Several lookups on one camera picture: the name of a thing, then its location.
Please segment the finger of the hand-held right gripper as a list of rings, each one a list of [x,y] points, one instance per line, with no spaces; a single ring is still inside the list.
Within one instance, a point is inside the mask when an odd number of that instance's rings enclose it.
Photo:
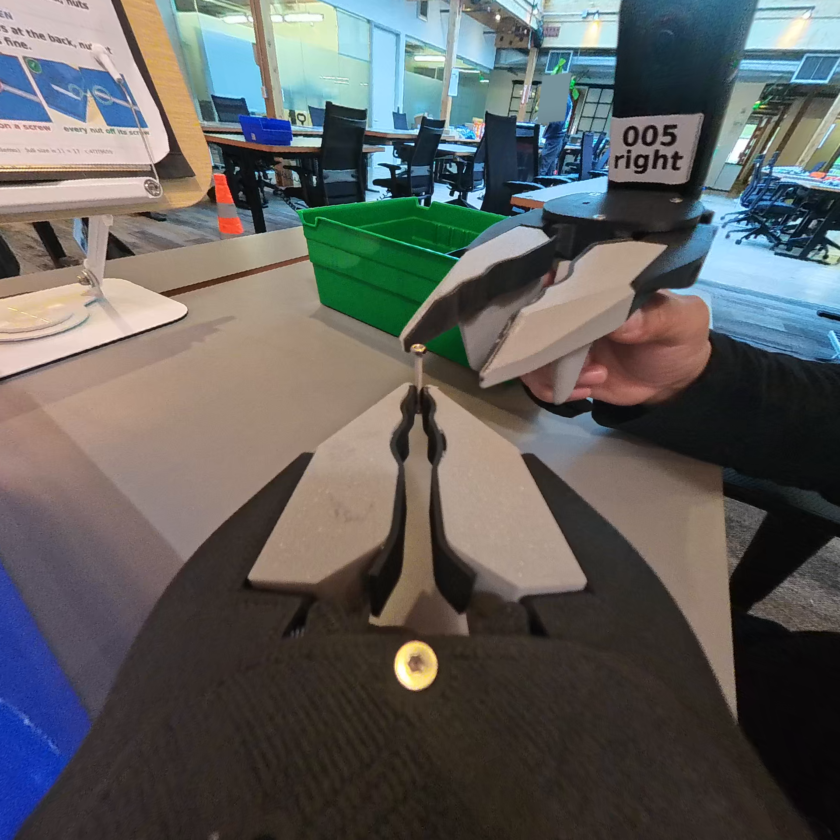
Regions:
[[[666,249],[644,241],[589,247],[567,265],[561,281],[511,317],[479,371],[479,385],[492,387],[548,367],[553,402],[564,403],[592,343],[627,319],[633,282]]]
[[[400,334],[404,351],[458,328],[469,367],[488,362],[501,334],[539,294],[550,272],[555,238],[517,226],[467,250],[415,311]]]

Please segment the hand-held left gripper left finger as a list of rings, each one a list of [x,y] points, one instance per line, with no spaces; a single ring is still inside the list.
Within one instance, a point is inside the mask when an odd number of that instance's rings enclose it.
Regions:
[[[317,447],[248,574],[252,587],[365,599],[382,614],[403,570],[414,417],[415,386],[404,384]]]

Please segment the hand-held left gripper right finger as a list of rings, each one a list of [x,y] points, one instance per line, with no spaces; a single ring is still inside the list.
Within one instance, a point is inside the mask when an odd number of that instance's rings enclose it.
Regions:
[[[441,389],[423,389],[434,579],[457,613],[581,592],[586,577],[519,449]]]

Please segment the green plastic bin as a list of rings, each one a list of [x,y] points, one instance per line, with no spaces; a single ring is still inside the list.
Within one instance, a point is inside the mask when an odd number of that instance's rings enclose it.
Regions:
[[[323,306],[393,336],[502,216],[415,197],[298,213]]]

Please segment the blue plastic bin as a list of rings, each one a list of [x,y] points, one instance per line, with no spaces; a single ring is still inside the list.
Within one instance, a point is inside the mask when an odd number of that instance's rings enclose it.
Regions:
[[[90,719],[1,569],[1,838],[13,838],[88,734]]]

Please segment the person's right forearm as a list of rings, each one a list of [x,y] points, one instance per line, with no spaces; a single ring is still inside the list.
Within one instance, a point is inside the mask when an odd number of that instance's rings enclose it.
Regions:
[[[839,503],[839,367],[710,332],[699,377],[652,406],[595,401],[594,420],[678,454]]]

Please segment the person's right hand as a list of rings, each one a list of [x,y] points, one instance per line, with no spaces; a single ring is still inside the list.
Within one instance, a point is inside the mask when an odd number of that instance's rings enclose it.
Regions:
[[[663,403],[685,390],[711,357],[710,312],[699,297],[659,292],[594,341],[567,402]]]

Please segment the white-top office table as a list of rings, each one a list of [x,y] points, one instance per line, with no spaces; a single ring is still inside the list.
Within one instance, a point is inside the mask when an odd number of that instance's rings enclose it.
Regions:
[[[511,196],[511,206],[529,211],[540,208],[547,202],[562,196],[569,196],[576,193],[589,193],[592,191],[594,180],[573,182],[569,184],[558,184],[542,187],[534,191],[520,192]]]

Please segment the group of black office chairs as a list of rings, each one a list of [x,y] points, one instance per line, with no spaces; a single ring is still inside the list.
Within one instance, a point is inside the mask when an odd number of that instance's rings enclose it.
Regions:
[[[403,156],[396,163],[381,162],[389,175],[373,180],[373,186],[385,190],[390,198],[415,197],[428,206],[434,197],[435,173],[440,161],[454,161],[455,179],[450,192],[456,195],[453,204],[470,207],[468,193],[477,187],[484,189],[484,210],[502,215],[516,214],[521,208],[511,206],[511,196],[542,187],[589,180],[574,180],[570,175],[537,175],[531,180],[518,177],[519,149],[525,143],[531,152],[531,165],[539,162],[539,126],[517,122],[516,117],[504,118],[502,128],[512,129],[507,146],[498,143],[492,151],[485,140],[464,140],[447,136],[445,122],[422,118],[417,129],[382,132],[365,125],[366,111],[346,108],[327,102],[320,133],[321,152],[317,160],[280,160],[271,168],[261,164],[258,173],[272,170],[276,165],[284,172],[296,173],[300,187],[279,185],[276,192],[295,208],[293,200],[302,207],[325,207],[349,203],[363,203],[368,190],[368,157],[385,150],[390,144],[402,148]],[[606,185],[606,179],[596,178],[593,187]],[[263,204],[263,192],[257,180]]]

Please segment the cluttered office table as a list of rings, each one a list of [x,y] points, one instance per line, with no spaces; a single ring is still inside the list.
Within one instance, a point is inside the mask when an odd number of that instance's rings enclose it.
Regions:
[[[777,158],[754,159],[738,211],[721,218],[725,239],[736,245],[761,239],[777,256],[838,265],[838,178],[778,168]]]

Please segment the long wooden office table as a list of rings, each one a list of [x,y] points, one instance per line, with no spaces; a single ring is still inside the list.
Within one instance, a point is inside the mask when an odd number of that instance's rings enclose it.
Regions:
[[[239,131],[230,131],[232,126],[218,124],[202,126],[208,146],[220,149],[224,161],[224,173],[232,196],[242,193],[251,221],[257,234],[266,231],[266,219],[261,192],[257,183],[257,172],[261,164],[271,168],[280,160],[313,159],[320,157],[322,138],[316,134],[293,137],[287,144],[258,143],[247,140]]]

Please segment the small blue crate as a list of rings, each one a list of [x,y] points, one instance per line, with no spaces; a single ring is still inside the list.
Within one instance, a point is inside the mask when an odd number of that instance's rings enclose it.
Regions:
[[[293,141],[289,120],[240,114],[238,122],[247,142],[271,146],[288,146]]]

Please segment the orange traffic cone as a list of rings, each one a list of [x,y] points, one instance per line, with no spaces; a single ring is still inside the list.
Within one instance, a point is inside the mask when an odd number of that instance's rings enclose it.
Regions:
[[[239,218],[235,200],[230,191],[228,180],[223,173],[213,174],[213,187],[217,209],[217,228],[221,239],[236,238],[244,234],[244,226]]]

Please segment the white document stand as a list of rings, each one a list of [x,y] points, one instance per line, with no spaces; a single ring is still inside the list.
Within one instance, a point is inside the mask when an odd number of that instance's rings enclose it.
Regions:
[[[184,319],[187,307],[125,279],[106,277],[112,215],[163,196],[154,163],[119,175],[11,173],[2,180],[2,215],[89,218],[87,251],[69,284],[2,293],[1,378],[63,361]]]

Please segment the printed instruction sheet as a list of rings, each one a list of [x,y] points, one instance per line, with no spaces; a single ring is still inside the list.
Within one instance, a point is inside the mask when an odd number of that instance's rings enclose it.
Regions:
[[[126,172],[173,150],[111,1],[1,2],[3,176]]]

